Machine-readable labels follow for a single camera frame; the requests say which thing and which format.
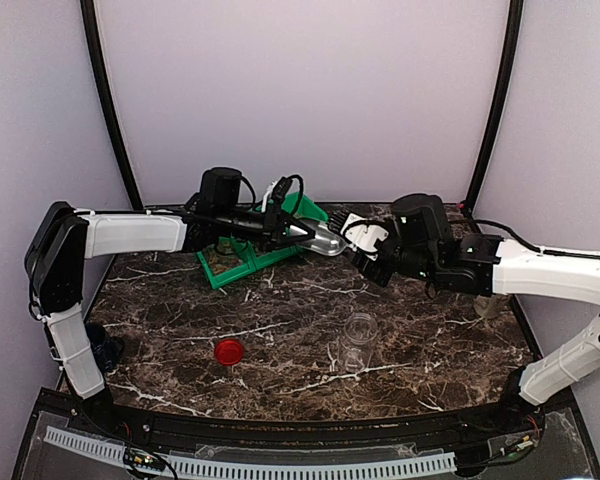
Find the cable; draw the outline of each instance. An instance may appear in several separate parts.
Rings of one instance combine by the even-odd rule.
[[[484,433],[501,433],[501,431],[495,427],[483,427],[481,425],[476,425],[475,423],[469,423],[469,422],[464,422],[461,421],[459,423],[459,425],[463,428],[473,428],[474,430],[477,430],[478,432],[484,432]]]
[[[82,402],[78,398],[78,395],[76,394],[76,392],[73,390],[73,386],[71,385],[71,383],[67,382],[67,386],[69,387],[69,392],[71,393],[71,396],[73,397],[73,401],[76,403],[76,406],[78,407],[80,414],[87,420],[87,422],[89,424],[91,424],[92,427],[94,427],[96,430],[98,430],[104,436],[106,436],[108,438],[112,438],[114,440],[118,440],[119,442],[122,442],[124,445],[126,445],[127,448],[137,448],[138,450],[147,452],[149,455],[151,455],[156,460],[158,460],[159,463],[162,463],[165,467],[167,467],[171,471],[171,474],[173,475],[174,480],[178,480],[178,472],[176,472],[176,469],[173,468],[173,465],[171,465],[164,458],[162,458],[162,456],[160,454],[156,453],[152,448],[149,448],[147,446],[143,447],[143,446],[137,445],[136,443],[132,442],[129,439],[124,439],[122,437],[119,437],[111,432],[108,432],[107,430],[102,428],[100,425],[98,425],[96,422],[94,422],[92,420],[92,418],[87,414],[87,412],[84,411],[84,408],[82,407]],[[127,432],[129,434],[129,436],[131,436],[131,430],[129,429],[128,425],[126,425],[126,423],[124,425],[127,427]]]
[[[131,434],[131,429],[129,428],[129,425],[127,425],[127,422],[122,422],[121,425],[127,431],[127,438],[129,438],[129,441],[132,442],[133,441],[133,435]]]
[[[29,281],[29,305],[27,307],[29,309],[29,315],[36,322],[42,321],[42,312],[40,312],[40,304],[33,298],[33,282]]]
[[[516,442],[514,442],[512,445],[509,445],[506,448],[498,450],[497,453],[495,453],[491,457],[487,458],[486,460],[483,460],[482,462],[476,462],[476,463],[471,463],[471,464],[466,464],[466,465],[459,464],[458,468],[467,469],[467,468],[479,468],[479,467],[484,467],[484,468],[503,467],[503,466],[507,466],[507,465],[513,465],[514,463],[518,463],[518,462],[524,460],[529,455],[531,455],[531,453],[533,451],[535,451],[538,444],[542,440],[542,437],[544,436],[544,415],[543,414],[542,414],[542,419],[543,419],[543,422],[542,422],[543,426],[542,426],[542,428],[540,428],[538,426],[538,422],[533,417],[533,415],[527,415],[525,417],[525,420],[527,420],[533,426],[533,432],[536,437],[536,440],[533,442],[533,445],[527,444],[527,446],[524,446],[522,450],[511,451],[511,452],[507,453],[507,449],[511,449],[512,447],[518,448],[520,445],[523,445],[523,444],[529,442],[530,441],[529,436],[525,435],[524,437],[522,437],[522,438],[518,439]],[[477,427],[477,425],[467,424],[466,422],[463,422],[463,426],[464,425],[471,426],[473,428]]]
[[[293,209],[291,210],[291,212],[289,212],[289,215],[293,217],[300,208],[300,203],[302,203],[302,197],[304,197],[304,180],[300,175],[297,174],[290,175],[289,178],[298,181],[298,198],[296,200],[296,204],[293,206]]]
[[[502,223],[494,222],[492,220],[473,220],[474,223],[478,223],[480,225],[489,225],[490,227],[499,228],[500,230],[504,230],[507,232],[514,240],[520,243],[523,247],[531,250],[535,253],[540,253],[542,255],[551,255],[552,257],[570,257],[570,258],[582,258],[585,260],[600,260],[600,255],[594,255],[591,253],[579,253],[579,252],[565,252],[564,250],[553,250],[550,248],[540,248],[534,245],[531,242],[528,242],[520,235],[518,235],[511,227],[504,225]],[[449,222],[451,225],[461,224],[461,223],[471,223],[469,220],[452,220]]]
[[[204,215],[200,215],[200,214],[196,214],[196,213],[178,213],[178,212],[169,212],[169,213],[163,213],[163,212],[157,212],[157,215],[173,215],[173,216],[177,216],[183,219],[191,219],[191,220],[197,220],[199,222],[207,222],[207,223],[212,223],[214,225],[220,225],[222,227],[231,227],[234,228],[235,230],[242,230],[245,232],[252,232],[252,233],[262,233],[262,229],[261,228],[255,228],[255,227],[247,227],[245,225],[238,225],[236,223],[231,223],[231,222],[225,222],[222,220],[218,220],[215,219],[213,217],[207,217]]]
[[[351,230],[353,227],[359,227],[361,225],[364,225],[366,227],[371,227],[371,226],[375,225],[377,227],[386,228],[386,224],[379,220],[367,220],[367,219],[356,220],[355,222],[351,222],[349,225],[347,225],[345,227],[345,229],[342,231],[342,233],[340,234],[340,236],[345,237],[345,235],[347,234],[347,232],[349,230]]]
[[[256,208],[256,191],[253,189],[253,186],[251,185],[251,182],[249,182],[249,180],[247,180],[247,177],[245,177],[244,175],[240,175],[240,180],[242,181],[242,183],[244,183],[247,188],[249,189],[249,192],[251,192],[251,206],[249,207],[250,210],[253,210]]]

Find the black metal frame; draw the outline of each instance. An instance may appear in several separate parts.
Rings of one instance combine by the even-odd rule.
[[[500,68],[498,70],[498,78],[496,80],[493,101],[491,110],[487,119],[487,125],[480,147],[480,153],[476,161],[476,166],[471,178],[469,190],[465,200],[462,202],[462,209],[468,215],[471,215],[475,208],[480,189],[484,183],[484,178],[493,152],[496,135],[500,126],[500,119],[504,110],[504,103],[509,89],[509,80],[511,79],[511,71],[513,68],[513,60],[518,43],[518,33],[520,32],[520,23],[522,19],[522,6],[524,0],[511,0],[509,4],[509,16],[507,19],[507,27],[505,32],[504,44],[502,47],[502,56],[500,59]],[[118,169],[124,182],[127,196],[131,206],[135,210],[143,208],[142,198],[138,190],[136,179],[133,175],[129,155],[124,145],[120,123],[116,114],[116,109],[109,86],[107,69],[100,42],[98,32],[98,20],[94,0],[80,0],[82,7],[82,19],[84,22],[84,31],[89,47],[89,56],[91,58],[91,66],[93,68],[93,77],[98,89],[100,97],[100,106],[109,131],[109,138],[116,157]]]
[[[143,207],[142,198],[136,179],[133,176],[131,162],[127,155],[127,150],[124,146],[120,123],[116,115],[116,109],[111,95],[111,87],[107,77],[107,68],[104,62],[102,53],[102,44],[100,43],[100,34],[98,33],[98,19],[96,17],[96,9],[93,0],[80,0],[82,8],[82,21],[84,23],[84,33],[87,38],[87,46],[89,48],[89,57],[91,58],[91,67],[93,69],[93,78],[96,81],[98,96],[100,97],[100,106],[104,115],[107,130],[109,131],[109,139],[113,147],[113,153],[116,156],[118,169],[124,182],[124,187],[127,190],[127,197],[134,210],[141,210]]]
[[[474,418],[484,418],[494,407],[495,404],[490,404],[453,412],[391,418],[386,423],[379,423],[377,420],[280,423],[192,418],[119,405],[114,405],[114,414],[129,426],[136,444],[165,454],[171,450],[193,453],[200,445],[261,450],[322,450],[415,442],[419,451],[441,448],[447,452],[454,451],[460,456],[463,451],[484,448],[486,442],[494,436],[493,432],[463,427],[462,423],[472,422]],[[572,410],[592,473],[600,478],[600,465],[570,389],[552,397],[547,402],[545,411],[553,412],[564,408]],[[41,411],[66,417],[70,428],[100,434],[81,416],[74,415],[75,404],[70,395],[41,389],[20,445],[12,480],[20,480]]]
[[[509,4],[509,17],[507,19],[507,29],[504,35],[504,45],[502,46],[502,57],[500,58],[500,68],[498,70],[498,79],[496,88],[493,92],[493,101],[491,110],[487,119],[487,126],[484,131],[482,145],[478,160],[471,177],[467,196],[462,202],[464,213],[471,215],[478,201],[480,189],[484,183],[484,177],[487,174],[487,167],[493,152],[493,146],[496,142],[500,119],[504,110],[504,103],[509,90],[509,80],[511,80],[511,71],[513,69],[513,60],[516,55],[516,46],[518,44],[518,34],[520,33],[520,23],[522,20],[522,6],[524,0],[511,0]]]

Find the black cable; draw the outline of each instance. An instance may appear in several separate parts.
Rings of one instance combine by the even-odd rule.
[[[382,227],[382,228],[386,227],[386,225],[384,223],[382,223],[381,221],[379,221],[379,220],[367,220],[366,218],[363,218],[362,220],[356,220],[354,222],[351,222],[349,225],[347,225],[345,227],[345,229],[342,231],[342,233],[340,234],[340,236],[342,238],[344,238],[347,242],[349,242],[349,240],[347,240],[347,237],[346,237],[347,232],[350,229],[352,229],[353,227],[359,227],[361,225],[364,225],[366,227],[370,227],[372,225],[376,225],[376,226]],[[363,250],[362,248],[358,247],[357,245],[356,245],[356,251],[362,252],[365,255],[377,255],[378,254],[377,251],[375,251],[375,252],[369,252],[367,250]]]
[[[508,453],[506,456],[502,456],[502,454],[498,451],[498,453],[492,455],[491,457],[487,458],[486,460],[482,461],[482,462],[476,462],[476,463],[471,463],[471,464],[458,464],[458,468],[459,469],[467,469],[467,468],[479,468],[479,467],[504,467],[507,465],[513,465],[514,463],[518,463],[522,460],[524,460],[525,458],[527,458],[529,455],[531,455],[532,452],[534,452],[538,446],[538,444],[540,443],[540,441],[542,440],[542,438],[544,437],[544,431],[545,431],[545,427],[546,427],[546,423],[545,423],[545,416],[544,413],[542,413],[542,411],[540,411],[539,415],[541,415],[541,421],[538,422],[538,420],[536,418],[534,418],[533,414],[529,415],[528,418],[533,419],[533,422],[529,422],[531,423],[531,425],[533,425],[534,427],[534,433],[536,433],[537,436],[537,441],[536,444],[533,447],[527,447],[526,450],[523,450],[522,452],[510,452]],[[482,428],[479,427],[477,425],[473,425],[473,424],[469,424],[467,422],[461,422],[462,426],[468,426],[468,427],[472,427],[472,428],[476,428],[478,430],[483,430],[485,432],[490,431],[491,429],[487,429],[487,428]],[[509,459],[509,460],[500,460],[502,458],[506,458],[509,457],[513,454],[518,453],[519,456],[517,456],[516,458],[513,459]]]
[[[459,425],[461,427],[472,428],[474,430],[477,430],[478,432],[483,432],[483,433],[502,433],[499,429],[497,429],[495,427],[483,427],[481,425],[476,425],[475,423],[470,423],[470,422],[461,421],[459,423]]]
[[[298,212],[298,209],[300,208],[300,203],[302,203],[302,197],[304,197],[304,180],[300,175],[297,174],[290,175],[289,178],[298,181],[298,198],[296,200],[296,204],[293,206],[293,209],[291,210],[291,212],[289,212],[289,215],[293,217]]]
[[[35,300],[35,298],[33,298],[33,282],[30,280],[29,281],[29,305],[27,307],[29,309],[29,315],[31,315],[31,318],[33,318],[36,322],[40,322],[42,319],[38,318],[38,315],[42,315],[42,312],[40,312],[40,304]],[[38,309],[38,313],[36,314],[36,312],[33,311],[34,308]]]
[[[149,448],[147,446],[140,446],[140,445],[137,445],[136,443],[132,442],[129,439],[119,437],[118,435],[108,432],[107,430],[102,428],[100,425],[98,425],[96,422],[94,422],[93,419],[87,414],[87,412],[84,411],[84,408],[82,407],[82,402],[78,398],[78,395],[76,394],[76,392],[73,390],[73,386],[71,385],[71,383],[67,382],[67,386],[69,387],[69,392],[71,393],[71,396],[73,397],[73,401],[76,403],[76,406],[78,407],[80,414],[85,418],[85,420],[87,420],[87,422],[89,424],[91,424],[92,427],[94,427],[96,430],[98,430],[104,436],[106,436],[108,438],[112,438],[114,440],[118,440],[119,442],[122,442],[124,445],[127,446],[127,448],[131,447],[131,448],[136,448],[138,450],[141,450],[143,452],[147,452],[149,455],[151,455],[156,460],[158,460],[159,463],[162,463],[165,467],[167,467],[171,471],[171,474],[173,475],[174,480],[178,480],[178,472],[176,472],[175,468],[173,468],[173,465],[171,465],[164,458],[162,458],[162,456],[159,453],[156,453],[152,448]]]
[[[118,169],[120,170],[131,206],[133,208],[142,208],[142,198],[140,197],[138,184],[133,175],[129,155],[124,145],[122,130],[120,129],[120,122],[118,121],[111,86],[109,85],[100,34],[98,32],[98,19],[94,0],[80,0],[80,5],[82,7],[82,21],[89,50],[89,58],[91,59],[93,78],[95,79],[107,131],[109,132],[111,147],[113,148],[113,153],[116,157]]]
[[[600,260],[600,255],[594,255],[591,253],[579,253],[579,252],[565,252],[563,250],[553,250],[551,248],[542,249],[531,242],[528,242],[520,235],[518,235],[515,230],[511,227],[504,225],[502,223],[494,222],[492,220],[452,220],[449,223],[452,225],[461,224],[461,223],[477,223],[480,225],[489,225],[490,227],[499,228],[500,230],[504,230],[511,237],[520,243],[523,247],[531,250],[535,253],[540,253],[542,255],[551,255],[552,257],[569,257],[569,258],[581,258],[585,260]]]
[[[510,0],[509,15],[507,18],[507,28],[502,44],[502,55],[500,57],[500,66],[498,68],[498,77],[496,86],[493,92],[493,100],[489,109],[489,117],[484,130],[482,144],[480,145],[480,153],[476,159],[476,165],[471,177],[471,183],[465,197],[463,210],[472,213],[478,200],[478,195],[484,178],[489,167],[489,160],[493,152],[500,119],[504,111],[509,82],[511,80],[511,72],[513,70],[513,62],[516,55],[516,45],[518,43],[518,35],[520,33],[520,25],[522,23],[522,5],[523,0]]]
[[[251,185],[251,182],[249,182],[249,180],[247,180],[247,177],[245,177],[244,175],[240,175],[240,180],[242,181],[242,183],[244,183],[247,188],[249,189],[249,192],[251,192],[251,206],[249,207],[250,209],[254,209],[256,208],[256,191],[253,189],[253,185]]]
[[[140,480],[147,478],[147,476],[144,473],[142,473],[140,470],[138,470],[133,463],[131,465],[129,465],[129,468],[131,468],[131,471],[135,474],[135,475],[132,475],[133,477],[139,478]]]

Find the lavender wall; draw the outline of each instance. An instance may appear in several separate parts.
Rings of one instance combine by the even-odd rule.
[[[484,132],[507,0],[107,0],[101,31],[143,199],[204,169],[317,200],[459,201]]]
[[[600,249],[600,1],[525,4],[476,215],[536,243]],[[540,297],[522,302],[545,352],[598,311]],[[600,459],[600,372],[574,390]]]
[[[99,110],[80,6],[0,0],[0,479],[58,368],[27,314],[23,256],[48,206],[127,207]],[[93,292],[105,261],[88,266]]]

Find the black tube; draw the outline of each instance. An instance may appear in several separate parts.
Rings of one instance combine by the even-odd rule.
[[[493,101],[491,102],[491,110],[487,119],[487,126],[482,138],[480,153],[478,160],[471,177],[471,184],[467,191],[467,196],[462,202],[462,211],[467,215],[473,213],[476,206],[480,189],[484,182],[484,177],[487,173],[493,145],[498,134],[502,111],[504,110],[504,102],[507,98],[509,89],[509,80],[511,80],[511,70],[513,69],[513,59],[516,55],[516,45],[518,43],[518,34],[520,33],[520,21],[522,19],[523,0],[511,0],[509,4],[509,18],[507,19],[507,30],[504,35],[504,45],[502,47],[502,57],[500,58],[500,68],[498,70],[498,79],[496,80],[496,88],[493,92]]]
[[[93,0],[80,0],[82,7],[82,21],[84,23],[84,33],[87,37],[87,46],[89,47],[89,57],[91,58],[91,67],[93,68],[93,77],[96,81],[98,96],[100,97],[100,106],[102,114],[107,124],[109,138],[113,153],[116,156],[118,169],[122,175],[125,189],[129,202],[134,210],[142,209],[142,199],[138,185],[133,176],[129,156],[124,146],[120,124],[116,115],[115,107],[113,106],[113,97],[111,88],[109,87],[109,79],[107,78],[107,70],[105,68],[104,56],[102,54],[102,44],[100,43],[100,34],[98,33],[98,21],[96,18],[96,10]]]

